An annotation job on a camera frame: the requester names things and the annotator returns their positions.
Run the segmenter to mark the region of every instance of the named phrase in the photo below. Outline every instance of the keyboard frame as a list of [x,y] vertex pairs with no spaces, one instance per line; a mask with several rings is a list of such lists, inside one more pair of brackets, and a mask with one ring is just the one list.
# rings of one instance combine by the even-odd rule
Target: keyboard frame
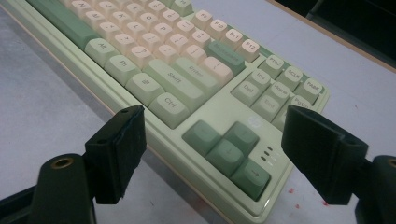
[[[103,68],[86,55],[85,52],[79,49],[49,21],[42,17],[29,3],[24,0],[0,0],[0,6],[112,113],[116,113],[130,105],[140,105],[140,102],[137,101],[132,94],[125,90],[115,79],[109,76]],[[283,189],[293,168],[292,163],[287,159],[280,148],[281,132],[275,127],[270,131],[264,130],[262,126],[266,127],[267,125],[262,125],[262,123],[266,121],[261,119],[258,115],[255,117],[250,116],[249,119],[246,119],[247,116],[243,118],[240,118],[240,116],[233,117],[234,114],[225,116],[226,118],[233,119],[233,121],[240,121],[245,124],[258,126],[255,132],[261,133],[261,135],[270,134],[272,139],[267,145],[271,146],[278,154],[279,158],[284,161],[284,163],[282,163],[284,166],[281,167],[281,171],[276,172],[279,178],[271,178],[271,187],[268,186],[262,195],[262,198],[267,200],[257,203],[249,199],[249,197],[232,184],[231,181],[228,179],[224,180],[225,177],[222,176],[216,168],[208,167],[206,170],[201,170],[199,164],[207,161],[202,157],[195,158],[199,154],[193,151],[193,149],[183,150],[182,148],[189,147],[187,143],[176,146],[174,142],[168,141],[162,133],[171,132],[171,135],[178,134],[178,137],[181,139],[180,133],[186,132],[198,119],[201,119],[200,111],[204,111],[206,108],[212,108],[213,102],[218,102],[215,98],[222,99],[224,96],[230,97],[231,91],[236,85],[248,76],[254,66],[258,67],[270,53],[270,51],[261,47],[261,56],[258,60],[254,61],[245,71],[236,76],[229,84],[216,93],[211,102],[206,102],[174,130],[170,130],[148,109],[145,111],[148,148],[229,222],[263,223],[270,213],[276,201],[275,199]],[[313,107],[313,110],[318,112],[323,110],[330,97],[328,89],[325,86],[323,86],[323,88],[323,93],[317,99],[319,104],[315,104]],[[250,108],[243,105],[236,98],[234,98],[234,100],[235,104],[240,105],[230,106],[230,109],[240,106],[244,107],[244,109],[237,114],[254,114]],[[206,118],[209,124],[218,122],[216,120],[217,117],[223,116],[221,114],[216,114],[219,113],[219,111],[214,111],[213,113],[215,115],[212,116],[212,118]],[[217,131],[224,135],[231,126],[232,124],[228,124],[224,129]],[[210,178],[205,172],[214,174],[212,177],[215,178]],[[223,189],[217,184],[217,181],[228,181],[230,185],[227,186],[227,189]],[[237,200],[241,200],[241,198],[242,204],[249,206],[254,213],[258,214],[257,216],[251,215],[249,211],[241,205],[241,202],[237,202]]]

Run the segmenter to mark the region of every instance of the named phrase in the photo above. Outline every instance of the dark green spacebar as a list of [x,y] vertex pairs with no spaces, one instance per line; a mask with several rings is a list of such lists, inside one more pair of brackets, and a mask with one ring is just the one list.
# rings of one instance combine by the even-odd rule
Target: dark green spacebar
[[27,0],[41,15],[84,50],[88,41],[100,36],[59,0]]

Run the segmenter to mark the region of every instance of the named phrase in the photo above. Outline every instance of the keyboard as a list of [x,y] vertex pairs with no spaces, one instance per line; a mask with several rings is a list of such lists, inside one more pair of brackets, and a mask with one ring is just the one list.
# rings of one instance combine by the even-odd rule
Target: keyboard
[[148,148],[226,220],[265,221],[287,107],[321,112],[323,84],[191,0],[0,3],[110,110],[143,105]]

